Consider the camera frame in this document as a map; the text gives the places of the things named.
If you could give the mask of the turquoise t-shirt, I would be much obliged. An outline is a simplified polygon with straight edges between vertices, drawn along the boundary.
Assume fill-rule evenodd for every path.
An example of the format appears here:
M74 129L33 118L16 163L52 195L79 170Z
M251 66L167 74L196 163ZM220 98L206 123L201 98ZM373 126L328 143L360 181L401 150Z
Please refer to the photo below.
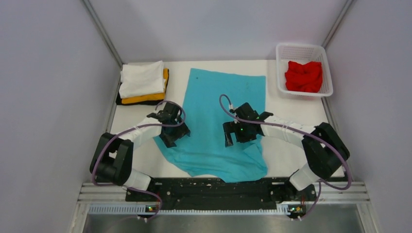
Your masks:
M263 112L266 78L191 69L183 101L190 135L172 148L159 137L154 141L168 162L192 177L212 175L227 183L259 180L268 172L260 139L225 146L223 124L232 119L220 106L221 94L236 107L249 103Z

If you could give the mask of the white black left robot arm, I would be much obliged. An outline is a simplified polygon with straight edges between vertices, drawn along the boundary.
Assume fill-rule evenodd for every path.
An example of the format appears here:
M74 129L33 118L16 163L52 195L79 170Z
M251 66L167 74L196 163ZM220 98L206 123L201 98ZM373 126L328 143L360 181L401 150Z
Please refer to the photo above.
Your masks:
M148 114L140 123L117 134L103 133L90 164L91 181L96 186L123 186L137 190L143 200L154 198L152 178L132 168L134 150L146 141L159 137L167 148L190 135L186 113L175 102L163 100L163 109Z

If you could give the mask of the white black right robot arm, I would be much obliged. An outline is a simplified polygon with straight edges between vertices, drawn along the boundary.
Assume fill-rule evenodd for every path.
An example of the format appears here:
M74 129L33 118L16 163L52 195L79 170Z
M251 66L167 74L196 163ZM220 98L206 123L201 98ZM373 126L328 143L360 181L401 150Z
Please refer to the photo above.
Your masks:
M232 121L223 124L226 145L233 145L231 134L236 141L246 143L258 136L277 138L299 147L306 163L293 172L286 181L285 194L291 200L304 195L305 188L314 182L324 182L342 168L348 171L348 148L333 127L321 122L318 125L305 125L277 117L270 112L258 113L249 103L235 108L220 104Z

